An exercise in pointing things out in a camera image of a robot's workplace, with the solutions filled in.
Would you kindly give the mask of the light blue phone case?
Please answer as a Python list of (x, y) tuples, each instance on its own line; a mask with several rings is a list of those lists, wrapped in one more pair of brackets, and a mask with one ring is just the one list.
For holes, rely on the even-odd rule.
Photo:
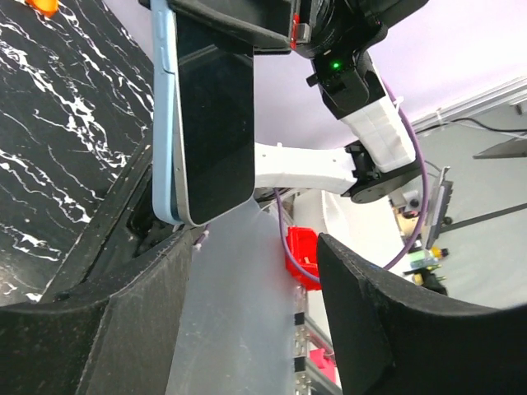
[(151, 2), (154, 67), (152, 205), (172, 225), (192, 225), (184, 153), (176, 16), (165, 0)]

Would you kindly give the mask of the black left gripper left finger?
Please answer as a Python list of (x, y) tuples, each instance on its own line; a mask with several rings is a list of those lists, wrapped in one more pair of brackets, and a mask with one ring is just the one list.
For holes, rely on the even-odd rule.
[(2, 307), (2, 393), (164, 393), (193, 240), (179, 231), (59, 300)]

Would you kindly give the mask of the black smartphone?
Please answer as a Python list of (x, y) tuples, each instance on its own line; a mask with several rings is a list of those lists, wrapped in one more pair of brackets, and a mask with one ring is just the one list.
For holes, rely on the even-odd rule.
[(180, 93), (176, 207), (205, 225), (254, 191), (252, 47), (179, 13), (175, 17)]

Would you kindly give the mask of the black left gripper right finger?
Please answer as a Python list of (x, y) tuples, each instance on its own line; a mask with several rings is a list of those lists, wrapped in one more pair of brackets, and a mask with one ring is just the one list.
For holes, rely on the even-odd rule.
[(346, 394), (523, 394), (526, 308), (415, 286), (318, 238), (325, 310)]

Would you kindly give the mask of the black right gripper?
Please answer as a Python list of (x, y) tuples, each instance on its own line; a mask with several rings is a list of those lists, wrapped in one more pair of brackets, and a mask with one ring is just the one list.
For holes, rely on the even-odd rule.
[[(257, 54), (291, 52), (295, 1), (141, 1), (152, 13), (155, 41), (176, 49), (184, 25), (196, 33), (218, 35), (227, 45), (247, 45)], [(368, 49), (387, 36), (378, 14), (379, 1), (311, 1), (310, 38), (296, 41), (293, 50), (303, 58), (343, 49)]]

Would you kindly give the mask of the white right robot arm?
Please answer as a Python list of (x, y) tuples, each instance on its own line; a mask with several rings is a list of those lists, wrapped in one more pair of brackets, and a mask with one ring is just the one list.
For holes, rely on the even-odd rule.
[(368, 51), (388, 30), (423, 7), (421, 1), (146, 1), (154, 43), (153, 197), (175, 205), (183, 157), (177, 16), (186, 16), (224, 44), (262, 55), (296, 52), (314, 68), (307, 78), (325, 106), (357, 137), (361, 186), (413, 175), (417, 151)]

